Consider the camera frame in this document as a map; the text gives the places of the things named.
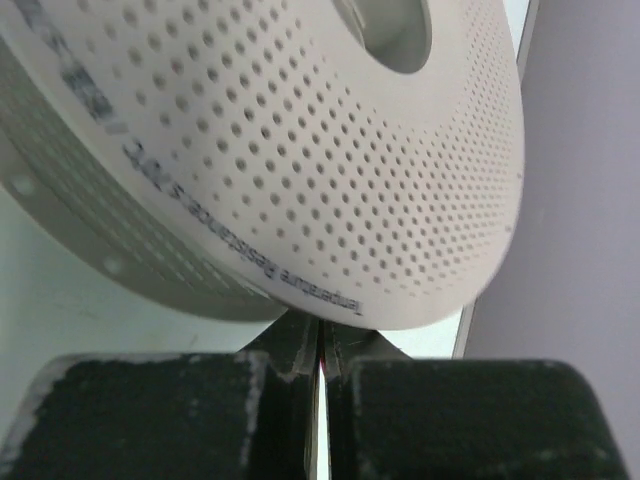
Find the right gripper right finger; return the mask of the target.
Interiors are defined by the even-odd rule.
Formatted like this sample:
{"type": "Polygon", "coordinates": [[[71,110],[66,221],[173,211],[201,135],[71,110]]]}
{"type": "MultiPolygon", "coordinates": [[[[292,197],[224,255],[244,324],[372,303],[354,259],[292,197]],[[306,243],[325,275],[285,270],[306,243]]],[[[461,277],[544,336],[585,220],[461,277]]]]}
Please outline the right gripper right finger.
{"type": "Polygon", "coordinates": [[[322,327],[334,479],[626,479],[585,377],[551,360],[414,359],[322,327]]]}

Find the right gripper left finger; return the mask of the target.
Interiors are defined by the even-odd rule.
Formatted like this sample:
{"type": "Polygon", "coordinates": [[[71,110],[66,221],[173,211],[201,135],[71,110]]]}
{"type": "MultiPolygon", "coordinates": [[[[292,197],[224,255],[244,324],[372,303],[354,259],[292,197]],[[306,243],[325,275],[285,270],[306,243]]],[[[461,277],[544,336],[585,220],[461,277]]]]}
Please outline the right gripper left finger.
{"type": "Polygon", "coordinates": [[[312,479],[320,322],[290,311],[235,353],[46,364],[1,444],[5,479],[312,479]]]}

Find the white spool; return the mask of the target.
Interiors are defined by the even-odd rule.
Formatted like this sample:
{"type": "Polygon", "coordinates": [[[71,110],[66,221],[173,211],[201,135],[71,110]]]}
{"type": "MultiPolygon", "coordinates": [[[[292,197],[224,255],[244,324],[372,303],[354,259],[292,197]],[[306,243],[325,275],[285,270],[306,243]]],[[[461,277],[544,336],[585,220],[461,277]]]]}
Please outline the white spool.
{"type": "Polygon", "coordinates": [[[170,308],[458,310],[468,1],[5,1],[1,183],[170,308]]]}

